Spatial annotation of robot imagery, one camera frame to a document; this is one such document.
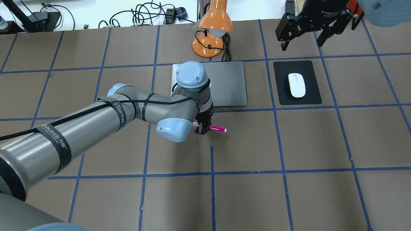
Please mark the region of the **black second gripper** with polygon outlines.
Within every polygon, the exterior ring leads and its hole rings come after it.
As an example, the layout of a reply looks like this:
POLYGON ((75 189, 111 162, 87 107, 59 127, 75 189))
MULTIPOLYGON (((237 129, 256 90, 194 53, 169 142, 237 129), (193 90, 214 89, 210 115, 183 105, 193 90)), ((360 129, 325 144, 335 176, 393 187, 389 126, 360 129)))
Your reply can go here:
POLYGON ((306 0, 297 13, 296 1, 286 0, 285 13, 275 30, 282 51, 287 50, 291 40, 307 32, 321 30, 318 47, 333 35, 344 32, 353 16, 347 5, 348 0, 306 0))

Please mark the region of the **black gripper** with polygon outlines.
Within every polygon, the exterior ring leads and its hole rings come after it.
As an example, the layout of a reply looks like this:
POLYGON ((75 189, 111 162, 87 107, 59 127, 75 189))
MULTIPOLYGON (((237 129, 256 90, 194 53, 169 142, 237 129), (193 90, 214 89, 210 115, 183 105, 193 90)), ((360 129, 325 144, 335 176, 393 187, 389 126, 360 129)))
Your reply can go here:
POLYGON ((212 124, 211 119, 214 114, 214 106, 210 106, 209 109, 199 112, 196 115, 196 133, 205 135, 209 131, 209 127, 212 124))

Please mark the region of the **second grey robot arm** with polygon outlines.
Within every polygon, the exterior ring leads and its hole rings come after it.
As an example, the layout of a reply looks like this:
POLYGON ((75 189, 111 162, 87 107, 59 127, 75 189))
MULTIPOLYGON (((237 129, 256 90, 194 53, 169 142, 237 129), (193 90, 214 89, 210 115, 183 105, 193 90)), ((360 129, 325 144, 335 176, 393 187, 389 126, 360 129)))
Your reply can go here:
POLYGON ((286 1, 286 12, 280 19, 275 34, 286 51, 294 38, 320 31, 317 46, 328 38, 342 34, 348 25, 355 30, 362 18, 379 27, 393 27, 410 21, 409 0, 306 0, 302 10, 290 12, 291 1, 286 1))

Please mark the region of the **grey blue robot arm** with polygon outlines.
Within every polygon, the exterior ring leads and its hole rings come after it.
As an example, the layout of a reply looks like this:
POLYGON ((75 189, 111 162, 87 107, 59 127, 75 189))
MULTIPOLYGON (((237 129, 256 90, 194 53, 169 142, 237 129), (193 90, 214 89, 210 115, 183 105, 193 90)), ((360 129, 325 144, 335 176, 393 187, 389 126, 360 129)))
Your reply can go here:
MULTIPOLYGON (((51 117, 39 117, 47 90, 62 110, 66 103, 85 99, 103 83, 129 80, 146 88, 166 87, 169 76, 158 63, 160 42, 154 41, 153 64, 105 66, 113 37, 107 36, 100 67, 54 69, 62 53, 63 40, 53 42, 48 70, 4 68, 17 51, 17 36, 1 66, 1 122, 35 126, 51 117)), ((111 106, 57 125, 68 140, 72 162, 80 157, 77 175, 46 173, 48 183, 73 183, 73 200, 67 220, 90 230, 129 231, 293 231, 287 174, 279 149, 276 109, 250 108, 228 111, 227 125, 243 140, 235 145, 250 154, 269 158, 267 169, 217 171, 223 155, 218 135, 209 145, 194 141, 172 143, 161 138, 154 124, 133 120, 138 108, 129 105, 129 128, 119 130, 117 113, 111 106)))

